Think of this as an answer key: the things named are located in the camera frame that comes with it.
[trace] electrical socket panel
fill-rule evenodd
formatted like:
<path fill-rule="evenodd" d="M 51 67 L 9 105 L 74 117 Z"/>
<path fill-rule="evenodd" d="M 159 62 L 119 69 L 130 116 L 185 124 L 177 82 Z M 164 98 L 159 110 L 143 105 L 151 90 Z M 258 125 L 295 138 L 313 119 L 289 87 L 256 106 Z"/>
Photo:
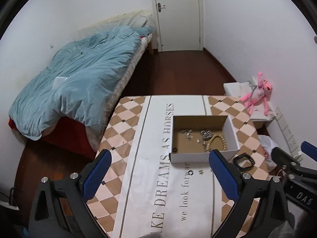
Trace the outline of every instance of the electrical socket panel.
<path fill-rule="evenodd" d="M 277 120 L 279 120 L 283 116 L 278 107 L 274 110 L 274 115 Z"/>
<path fill-rule="evenodd" d="M 284 131 L 288 126 L 284 116 L 277 120 L 278 125 L 280 126 L 281 131 Z"/>
<path fill-rule="evenodd" d="M 299 146 L 297 145 L 297 142 L 296 142 L 294 136 L 291 137 L 287 143 L 288 143 L 288 146 L 289 146 L 289 149 L 290 149 L 291 153 L 292 153 L 295 149 L 297 149 L 297 148 L 299 147 Z"/>
<path fill-rule="evenodd" d="M 293 134 L 289 128 L 289 126 L 287 126 L 284 130 L 283 130 L 283 135 L 286 141 L 289 141 L 291 139 L 291 137 L 293 137 Z"/>

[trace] wooden floor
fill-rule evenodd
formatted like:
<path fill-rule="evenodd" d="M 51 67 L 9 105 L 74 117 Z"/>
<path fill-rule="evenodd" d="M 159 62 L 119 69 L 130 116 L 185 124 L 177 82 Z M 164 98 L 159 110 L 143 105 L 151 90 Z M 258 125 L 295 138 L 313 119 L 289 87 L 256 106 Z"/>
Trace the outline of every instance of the wooden floor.
<path fill-rule="evenodd" d="M 223 95 L 223 83 L 232 81 L 217 61 L 206 51 L 145 53 L 131 80 L 122 93 L 124 96 L 159 94 Z M 62 179 L 80 172 L 91 160 L 44 141 L 31 141 L 23 151 L 16 174 L 15 186 L 20 190 L 16 201 L 28 226 L 32 200 L 43 176 Z"/>

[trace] metal screw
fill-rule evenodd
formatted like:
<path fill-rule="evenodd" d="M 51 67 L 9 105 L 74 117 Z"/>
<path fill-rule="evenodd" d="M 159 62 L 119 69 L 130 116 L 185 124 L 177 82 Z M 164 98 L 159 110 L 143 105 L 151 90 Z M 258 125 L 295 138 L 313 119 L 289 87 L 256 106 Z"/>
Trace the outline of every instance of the metal screw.
<path fill-rule="evenodd" d="M 274 176 L 274 177 L 273 177 L 273 181 L 274 181 L 274 182 L 280 182 L 280 179 L 279 179 L 277 176 Z"/>
<path fill-rule="evenodd" d="M 41 179 L 41 182 L 42 182 L 42 183 L 46 183 L 48 180 L 49 180 L 49 178 L 46 177 L 46 176 L 44 176 L 44 177 Z"/>
<path fill-rule="evenodd" d="M 72 173 L 71 175 L 70 175 L 70 178 L 71 179 L 76 179 L 78 177 L 78 173 Z"/>
<path fill-rule="evenodd" d="M 251 178 L 251 175 L 249 173 L 243 173 L 242 176 L 244 179 L 247 179 L 247 180 Z"/>

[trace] white door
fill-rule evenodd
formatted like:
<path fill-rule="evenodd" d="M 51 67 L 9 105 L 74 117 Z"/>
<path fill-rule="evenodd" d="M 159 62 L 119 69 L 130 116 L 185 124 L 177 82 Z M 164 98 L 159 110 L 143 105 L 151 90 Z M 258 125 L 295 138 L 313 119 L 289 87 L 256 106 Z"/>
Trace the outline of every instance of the white door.
<path fill-rule="evenodd" d="M 199 50 L 199 0 L 156 0 L 162 51 Z"/>

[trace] plastic bag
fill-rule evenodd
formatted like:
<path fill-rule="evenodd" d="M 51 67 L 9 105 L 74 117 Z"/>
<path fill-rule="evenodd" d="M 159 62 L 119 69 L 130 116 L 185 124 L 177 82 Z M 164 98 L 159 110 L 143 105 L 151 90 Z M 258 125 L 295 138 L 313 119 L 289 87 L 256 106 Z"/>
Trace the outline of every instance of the plastic bag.
<path fill-rule="evenodd" d="M 267 169 L 269 171 L 272 171 L 277 164 L 274 163 L 274 161 L 272 160 L 272 150 L 276 147 L 278 147 L 278 145 L 269 137 L 266 135 L 258 135 L 261 146 L 262 146 L 262 150 L 265 156 L 265 161 L 267 164 Z"/>

